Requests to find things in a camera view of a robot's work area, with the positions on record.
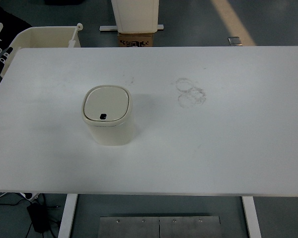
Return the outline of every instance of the table leg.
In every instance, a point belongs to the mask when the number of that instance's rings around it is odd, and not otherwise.
[[[242,197],[249,238],[261,238],[253,197]]]
[[[70,238],[78,194],[68,194],[58,238]]]

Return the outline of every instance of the yellow floor stripe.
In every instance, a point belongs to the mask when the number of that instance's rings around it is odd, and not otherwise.
[[[211,0],[214,8],[218,11],[220,18],[225,24],[230,36],[238,36],[244,46],[256,46],[243,23],[227,0]]]

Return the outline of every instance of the trash can lid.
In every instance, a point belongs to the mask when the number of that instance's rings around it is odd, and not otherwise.
[[[82,115],[94,126],[116,126],[123,123],[131,111],[131,96],[127,89],[114,85],[92,88],[85,96]]]

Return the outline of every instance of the cream plastic bin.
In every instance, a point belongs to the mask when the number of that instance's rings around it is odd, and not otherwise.
[[[132,139],[132,99],[126,88],[114,85],[92,88],[84,98],[81,112],[98,144],[124,145]]]
[[[21,31],[11,42],[13,48],[11,54],[4,62],[1,76],[4,77],[15,54],[22,48],[73,48],[80,47],[78,31],[83,25],[77,26],[42,26],[30,27]]]
[[[158,30],[159,0],[111,0],[119,33]]]

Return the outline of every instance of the stain marks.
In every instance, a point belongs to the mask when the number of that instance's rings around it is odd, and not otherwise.
[[[202,105],[206,100],[206,94],[203,89],[197,87],[190,79],[179,78],[175,86],[180,93],[178,97],[179,105],[183,108]]]
[[[135,77],[130,77],[128,80],[125,81],[126,85],[132,86],[135,82]]]

